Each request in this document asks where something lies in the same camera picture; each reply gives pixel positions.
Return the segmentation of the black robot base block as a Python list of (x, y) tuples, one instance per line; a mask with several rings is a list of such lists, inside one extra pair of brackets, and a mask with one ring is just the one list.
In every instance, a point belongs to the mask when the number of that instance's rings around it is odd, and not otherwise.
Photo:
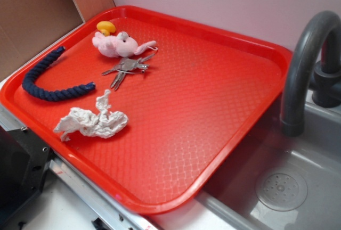
[(51, 155), (32, 130), (1, 128), (1, 224), (41, 194)]

